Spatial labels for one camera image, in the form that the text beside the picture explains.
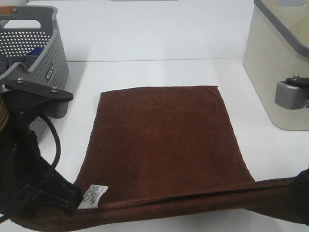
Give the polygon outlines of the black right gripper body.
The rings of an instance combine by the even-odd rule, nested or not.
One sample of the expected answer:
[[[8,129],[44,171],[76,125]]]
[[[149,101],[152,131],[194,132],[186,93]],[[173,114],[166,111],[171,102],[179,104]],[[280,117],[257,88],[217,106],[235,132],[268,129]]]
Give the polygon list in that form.
[[[309,225],[309,170],[301,171],[289,184],[294,204],[289,217],[294,222]]]

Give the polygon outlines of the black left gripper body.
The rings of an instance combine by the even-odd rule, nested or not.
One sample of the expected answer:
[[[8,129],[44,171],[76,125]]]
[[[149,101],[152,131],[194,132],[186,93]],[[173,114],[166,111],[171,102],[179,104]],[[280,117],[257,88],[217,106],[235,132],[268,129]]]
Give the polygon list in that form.
[[[56,155],[49,164],[36,139],[5,135],[0,139],[0,213],[31,217],[42,207],[55,207],[72,216],[82,201],[81,189],[67,181],[55,167],[61,143],[54,137]]]

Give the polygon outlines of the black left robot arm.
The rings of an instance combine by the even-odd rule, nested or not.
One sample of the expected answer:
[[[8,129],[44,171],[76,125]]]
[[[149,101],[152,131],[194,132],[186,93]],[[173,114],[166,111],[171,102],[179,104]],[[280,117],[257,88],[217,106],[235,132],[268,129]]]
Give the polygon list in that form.
[[[43,207],[75,214],[83,196],[81,189],[56,171],[61,144],[57,131],[42,110],[30,108],[30,117],[41,117],[50,129],[56,154],[52,163],[42,156],[37,136],[29,128],[27,114],[8,97],[0,97],[0,213],[1,222],[13,217],[31,218]]]

